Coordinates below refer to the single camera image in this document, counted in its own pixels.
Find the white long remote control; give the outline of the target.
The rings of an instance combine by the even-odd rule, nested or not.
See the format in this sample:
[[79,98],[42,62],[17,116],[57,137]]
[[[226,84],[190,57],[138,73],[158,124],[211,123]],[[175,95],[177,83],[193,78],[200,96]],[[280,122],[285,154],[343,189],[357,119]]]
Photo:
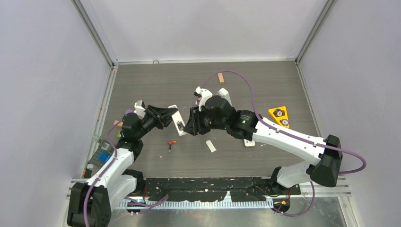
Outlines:
[[172,115],[172,119],[173,119],[173,124],[176,127],[176,130],[178,132],[178,135],[179,136],[186,135],[187,133],[184,132],[185,124],[184,124],[183,118],[178,110],[178,107],[176,105],[171,105],[168,108],[176,109],[176,112]]

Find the white battery cover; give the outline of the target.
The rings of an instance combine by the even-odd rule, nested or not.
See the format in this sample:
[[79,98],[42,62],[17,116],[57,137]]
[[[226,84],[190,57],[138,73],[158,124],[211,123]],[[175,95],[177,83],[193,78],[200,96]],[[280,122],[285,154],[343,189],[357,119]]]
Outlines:
[[213,152],[215,152],[217,150],[210,140],[206,141],[206,145],[209,148],[209,150],[211,151],[211,153],[213,153]]

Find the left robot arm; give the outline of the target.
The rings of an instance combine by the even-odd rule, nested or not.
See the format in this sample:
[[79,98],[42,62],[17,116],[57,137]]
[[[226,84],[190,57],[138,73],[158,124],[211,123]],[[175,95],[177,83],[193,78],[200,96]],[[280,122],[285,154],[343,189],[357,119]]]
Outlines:
[[70,193],[67,225],[70,227],[106,227],[113,210],[130,193],[145,190],[143,174],[129,170],[143,148],[142,137],[152,129],[164,129],[173,122],[175,107],[148,105],[125,113],[121,120],[121,137],[110,143],[113,153],[100,170],[84,183],[77,182]]

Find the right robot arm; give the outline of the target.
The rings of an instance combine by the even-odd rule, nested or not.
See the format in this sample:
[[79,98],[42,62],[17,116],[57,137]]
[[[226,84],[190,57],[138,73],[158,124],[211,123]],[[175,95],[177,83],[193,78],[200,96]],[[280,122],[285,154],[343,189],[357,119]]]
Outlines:
[[340,140],[336,136],[323,139],[298,133],[253,111],[236,110],[220,96],[212,96],[203,106],[192,107],[183,130],[196,136],[212,129],[225,130],[236,139],[272,145],[303,159],[301,163],[274,169],[270,189],[276,194],[309,181],[325,187],[337,185],[342,153],[337,151]]

